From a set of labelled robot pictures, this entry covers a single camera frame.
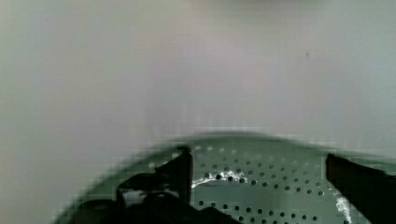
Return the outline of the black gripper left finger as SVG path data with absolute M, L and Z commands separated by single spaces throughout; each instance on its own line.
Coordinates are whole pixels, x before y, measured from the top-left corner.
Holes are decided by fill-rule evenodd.
M 150 194 L 169 193 L 183 203 L 191 201 L 193 156 L 188 146 L 177 147 L 179 155 L 153 172 L 131 176 L 116 189 L 116 201 L 123 208 L 141 204 Z

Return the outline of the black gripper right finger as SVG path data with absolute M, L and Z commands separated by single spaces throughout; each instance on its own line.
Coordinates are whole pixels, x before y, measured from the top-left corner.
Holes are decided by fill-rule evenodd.
M 372 224 L 395 224 L 395 177 L 328 154 L 326 179 Z

